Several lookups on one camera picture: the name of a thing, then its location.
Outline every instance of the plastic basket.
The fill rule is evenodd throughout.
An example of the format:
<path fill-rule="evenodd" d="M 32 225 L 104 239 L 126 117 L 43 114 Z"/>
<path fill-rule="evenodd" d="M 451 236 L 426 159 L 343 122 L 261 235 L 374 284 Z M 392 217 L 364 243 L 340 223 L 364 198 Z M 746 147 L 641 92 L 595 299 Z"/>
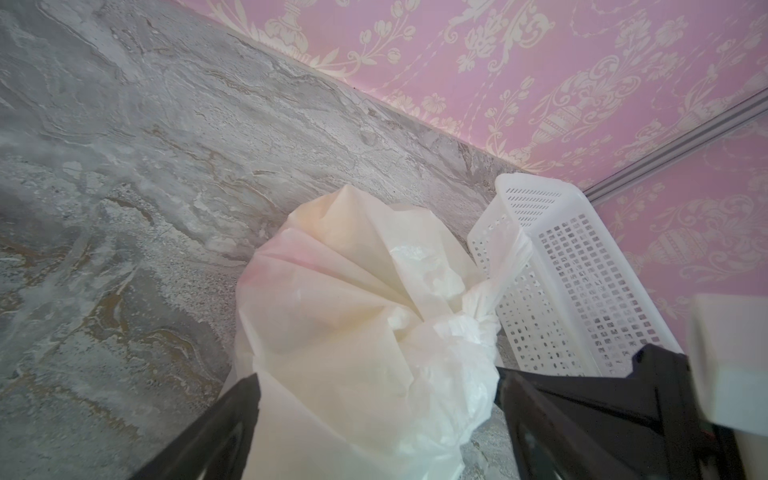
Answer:
<path fill-rule="evenodd" d="M 521 370 L 626 376 L 647 343 L 682 351 L 578 188 L 530 174 L 496 178 L 496 197 L 467 238 L 489 278 L 498 275 L 499 242 L 518 228 L 533 253 L 521 273 L 505 279 L 496 313 Z"/>

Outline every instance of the plastic bag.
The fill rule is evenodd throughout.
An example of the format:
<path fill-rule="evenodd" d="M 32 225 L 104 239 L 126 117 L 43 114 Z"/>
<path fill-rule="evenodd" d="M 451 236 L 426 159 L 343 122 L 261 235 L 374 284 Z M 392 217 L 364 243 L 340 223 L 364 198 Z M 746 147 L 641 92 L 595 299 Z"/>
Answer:
<path fill-rule="evenodd" d="M 262 391 L 243 478 L 458 478 L 496 392 L 498 290 L 429 210 L 349 186 L 300 206 L 237 284 L 227 384 Z"/>

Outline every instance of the gray marble countertop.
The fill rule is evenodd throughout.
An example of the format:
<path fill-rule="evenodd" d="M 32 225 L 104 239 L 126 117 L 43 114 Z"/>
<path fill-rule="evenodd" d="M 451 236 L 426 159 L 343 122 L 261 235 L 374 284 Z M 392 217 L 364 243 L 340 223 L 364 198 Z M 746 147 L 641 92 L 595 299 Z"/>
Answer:
<path fill-rule="evenodd" d="M 234 285 L 344 184 L 465 238 L 502 162 L 157 0 L 0 6 L 0 478 L 127 478 L 217 397 Z M 464 478 L 515 478 L 501 413 Z"/>

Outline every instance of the pink wallpaper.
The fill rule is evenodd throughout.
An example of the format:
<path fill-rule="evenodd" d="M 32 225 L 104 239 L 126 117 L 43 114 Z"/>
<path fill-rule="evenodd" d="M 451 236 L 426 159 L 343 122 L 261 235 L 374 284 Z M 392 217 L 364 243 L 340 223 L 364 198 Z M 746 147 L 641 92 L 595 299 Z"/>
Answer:
<path fill-rule="evenodd" d="M 768 87 L 764 0 L 178 0 L 586 188 Z"/>
<path fill-rule="evenodd" d="M 685 349 L 695 293 L 768 296 L 768 115 L 596 209 Z"/>

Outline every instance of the metal trim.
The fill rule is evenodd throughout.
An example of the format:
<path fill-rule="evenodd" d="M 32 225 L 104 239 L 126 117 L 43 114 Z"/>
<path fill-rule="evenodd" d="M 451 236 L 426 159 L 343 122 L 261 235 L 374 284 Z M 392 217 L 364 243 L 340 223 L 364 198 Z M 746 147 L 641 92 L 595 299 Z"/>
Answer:
<path fill-rule="evenodd" d="M 727 131 L 768 111 L 768 89 L 747 98 L 715 118 L 689 131 L 682 137 L 650 152 L 629 167 L 589 187 L 584 194 L 592 204 L 600 203 L 616 190 L 625 187 L 662 167 L 672 165 L 685 154 L 702 147 Z"/>

